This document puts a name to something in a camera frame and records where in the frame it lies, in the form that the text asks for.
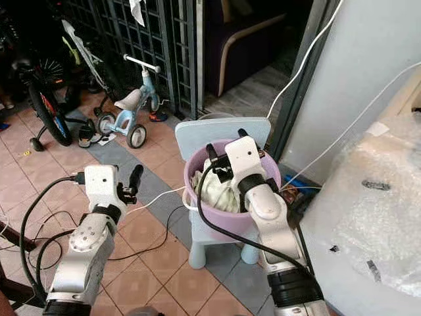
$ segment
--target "bucket handle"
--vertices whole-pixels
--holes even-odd
[[[187,202],[187,188],[184,189],[183,194],[182,194],[182,201],[184,206],[189,209],[190,211],[198,211],[197,207],[191,206],[188,202]]]

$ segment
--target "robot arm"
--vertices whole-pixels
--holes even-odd
[[[116,167],[85,168],[90,213],[70,235],[68,253],[57,267],[43,315],[89,315],[114,250],[118,221],[126,215],[126,204],[136,203],[142,172],[143,167],[136,166],[129,187],[123,188],[116,183]]]
[[[214,172],[221,182],[230,179],[231,187],[250,212],[258,230],[260,244],[288,255],[307,271],[309,262],[295,231],[287,222],[287,205],[266,181],[260,163],[263,152],[244,130],[240,139],[226,145],[226,155],[216,156],[208,145]],[[275,303],[275,316],[328,316],[320,287],[304,269],[271,253],[261,251]]]

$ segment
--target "metal gate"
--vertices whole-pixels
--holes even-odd
[[[194,0],[147,0],[141,2],[145,27],[130,12],[128,0],[66,0],[65,12],[76,30],[97,34],[114,61],[117,76],[126,86],[141,84],[141,67],[124,63],[122,54],[159,65],[151,72],[161,99],[170,109],[197,118]]]

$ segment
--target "white wall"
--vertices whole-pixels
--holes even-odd
[[[418,61],[420,0],[345,0],[280,162],[301,170],[349,126],[393,77]],[[370,126],[407,78],[403,76],[392,85],[345,140]],[[341,144],[304,175],[323,183]]]

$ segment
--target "blue balance bike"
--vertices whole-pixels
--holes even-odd
[[[137,112],[145,104],[148,97],[152,101],[152,111],[157,111],[160,105],[159,97],[155,92],[155,87],[146,68],[153,69],[156,73],[159,73],[161,68],[139,61],[127,54],[123,58],[126,61],[133,61],[142,66],[143,85],[139,89],[130,92],[123,100],[114,103],[116,107],[123,110],[118,114],[117,118],[110,112],[104,112],[98,116],[96,127],[102,136],[108,136],[112,132],[119,132],[126,136],[129,147],[139,148],[145,143],[146,128],[142,124],[136,124]]]

